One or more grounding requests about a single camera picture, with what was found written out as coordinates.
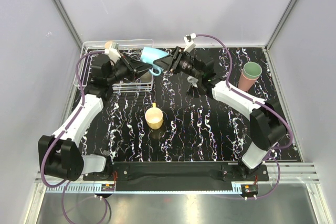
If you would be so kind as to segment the pink plastic cup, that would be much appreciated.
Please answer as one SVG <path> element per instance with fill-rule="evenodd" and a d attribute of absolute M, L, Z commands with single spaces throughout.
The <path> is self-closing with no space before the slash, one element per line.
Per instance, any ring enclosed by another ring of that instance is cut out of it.
<path fill-rule="evenodd" d="M 254 83 L 258 80 L 259 76 L 251 77 L 245 75 L 244 72 L 241 72 L 238 88 L 244 92 L 248 92 L 248 90 L 254 85 Z"/>

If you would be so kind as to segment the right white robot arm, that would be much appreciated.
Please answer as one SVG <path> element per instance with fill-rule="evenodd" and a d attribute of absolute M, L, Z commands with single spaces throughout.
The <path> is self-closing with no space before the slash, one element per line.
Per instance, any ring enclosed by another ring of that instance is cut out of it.
<path fill-rule="evenodd" d="M 187 74 L 199 93 L 229 105 L 249 120 L 251 144 L 239 159 L 236 169 L 242 179 L 250 180 L 256 176 L 269 151 L 288 134 L 280 103 L 259 99 L 231 85 L 216 74 L 215 61 L 211 56 L 191 56 L 180 47 L 172 53 L 158 49 L 153 65 L 162 71 Z"/>

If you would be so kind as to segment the white grey mug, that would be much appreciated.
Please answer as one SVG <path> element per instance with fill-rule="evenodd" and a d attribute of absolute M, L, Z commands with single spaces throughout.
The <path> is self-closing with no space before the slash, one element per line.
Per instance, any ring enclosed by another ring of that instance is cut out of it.
<path fill-rule="evenodd" d="M 187 77 L 187 81 L 190 85 L 192 85 L 195 88 L 198 88 L 198 79 L 192 76 Z"/>

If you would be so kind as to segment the tan beige tall cup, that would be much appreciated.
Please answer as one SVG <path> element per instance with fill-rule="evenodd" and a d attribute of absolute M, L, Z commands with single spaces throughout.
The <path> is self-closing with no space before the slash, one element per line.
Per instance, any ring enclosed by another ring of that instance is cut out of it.
<path fill-rule="evenodd" d="M 114 41 L 107 41 L 104 45 L 105 49 L 111 49 L 115 47 L 115 42 Z"/>

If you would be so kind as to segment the black marble pattern mat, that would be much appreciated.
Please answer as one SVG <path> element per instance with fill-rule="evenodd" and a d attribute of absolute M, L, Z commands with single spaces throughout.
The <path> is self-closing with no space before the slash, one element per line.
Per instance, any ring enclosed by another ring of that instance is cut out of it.
<path fill-rule="evenodd" d="M 163 112 L 158 130 L 145 120 L 153 103 Z M 235 161 L 250 143 L 247 118 L 200 95 L 186 75 L 164 73 L 154 78 L 150 92 L 115 93 L 79 149 L 117 162 Z"/>

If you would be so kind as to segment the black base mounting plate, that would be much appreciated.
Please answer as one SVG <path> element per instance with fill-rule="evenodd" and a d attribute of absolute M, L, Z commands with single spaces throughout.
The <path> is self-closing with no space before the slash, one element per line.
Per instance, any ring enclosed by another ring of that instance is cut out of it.
<path fill-rule="evenodd" d="M 140 178 L 212 178 L 225 182 L 267 182 L 269 175 L 266 165 L 252 170 L 237 162 L 113 162 L 104 172 L 83 176 L 84 180 L 131 181 Z"/>

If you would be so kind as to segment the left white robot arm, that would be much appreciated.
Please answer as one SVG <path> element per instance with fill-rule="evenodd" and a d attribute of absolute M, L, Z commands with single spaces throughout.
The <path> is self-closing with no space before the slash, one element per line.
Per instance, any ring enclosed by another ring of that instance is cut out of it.
<path fill-rule="evenodd" d="M 98 154 L 82 155 L 80 141 L 93 119 L 103 110 L 113 94 L 113 85 L 123 79 L 134 81 L 150 69 L 150 63 L 122 55 L 112 60 L 106 54 L 96 55 L 91 63 L 87 86 L 80 85 L 81 99 L 63 125 L 52 135 L 43 135 L 38 141 L 40 173 L 43 183 L 52 188 L 46 176 L 62 182 L 75 181 L 81 175 L 95 173 L 103 180 L 113 175 L 107 157 Z"/>

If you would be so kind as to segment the left orange connector box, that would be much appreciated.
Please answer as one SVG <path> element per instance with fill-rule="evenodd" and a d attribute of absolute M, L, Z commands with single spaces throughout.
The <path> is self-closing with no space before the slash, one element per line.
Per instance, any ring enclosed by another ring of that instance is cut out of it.
<path fill-rule="evenodd" d="M 101 191 L 115 191 L 115 184 L 102 184 Z"/>

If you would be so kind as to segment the mint green cup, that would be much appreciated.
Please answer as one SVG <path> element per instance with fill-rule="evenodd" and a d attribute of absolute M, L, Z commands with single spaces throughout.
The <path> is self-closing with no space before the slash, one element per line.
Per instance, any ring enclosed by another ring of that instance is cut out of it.
<path fill-rule="evenodd" d="M 243 67 L 243 75 L 250 80 L 257 80 L 262 74 L 262 67 L 255 62 L 248 62 Z"/>

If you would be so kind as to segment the right orange connector box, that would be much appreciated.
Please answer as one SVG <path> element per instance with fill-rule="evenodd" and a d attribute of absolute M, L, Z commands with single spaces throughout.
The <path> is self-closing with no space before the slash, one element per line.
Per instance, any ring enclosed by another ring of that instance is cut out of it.
<path fill-rule="evenodd" d="M 242 187 L 242 192 L 244 194 L 251 194 L 251 195 L 257 195 L 259 191 L 259 187 L 257 184 L 253 184 L 253 185 L 244 185 Z"/>

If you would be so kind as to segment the beige small mug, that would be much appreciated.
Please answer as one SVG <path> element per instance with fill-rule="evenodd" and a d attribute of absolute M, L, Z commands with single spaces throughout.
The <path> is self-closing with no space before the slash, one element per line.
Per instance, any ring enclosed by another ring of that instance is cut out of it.
<path fill-rule="evenodd" d="M 152 81 L 152 75 L 147 72 L 140 78 L 140 81 L 142 83 L 150 83 Z"/>

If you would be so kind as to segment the light blue cup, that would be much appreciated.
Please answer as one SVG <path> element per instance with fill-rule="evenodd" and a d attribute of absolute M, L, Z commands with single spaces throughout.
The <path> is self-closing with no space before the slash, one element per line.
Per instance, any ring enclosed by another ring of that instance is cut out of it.
<path fill-rule="evenodd" d="M 154 61 L 166 57 L 168 55 L 169 54 L 163 50 L 152 47 L 144 47 L 141 53 L 140 61 L 143 63 L 150 64 L 152 68 L 149 69 L 149 73 L 157 77 L 162 73 L 163 69 L 155 65 Z"/>

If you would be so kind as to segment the yellow cup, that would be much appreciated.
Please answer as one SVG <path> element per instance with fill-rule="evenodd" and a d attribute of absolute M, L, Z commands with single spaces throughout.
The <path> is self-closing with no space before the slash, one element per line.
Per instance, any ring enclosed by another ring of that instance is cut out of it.
<path fill-rule="evenodd" d="M 153 130 L 158 130 L 163 124 L 163 112 L 159 109 L 156 103 L 145 112 L 145 120 L 148 126 Z"/>

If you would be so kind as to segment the orange connector box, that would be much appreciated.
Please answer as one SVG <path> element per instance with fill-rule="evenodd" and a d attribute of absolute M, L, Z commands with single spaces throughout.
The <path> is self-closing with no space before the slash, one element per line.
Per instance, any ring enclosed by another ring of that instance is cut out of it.
<path fill-rule="evenodd" d="M 251 194 L 251 195 L 257 195 L 259 191 L 259 187 L 257 184 L 253 184 L 253 185 L 244 185 L 242 187 L 242 192 L 244 194 Z"/>
<path fill-rule="evenodd" d="M 115 191 L 115 184 L 102 184 L 101 191 Z"/>

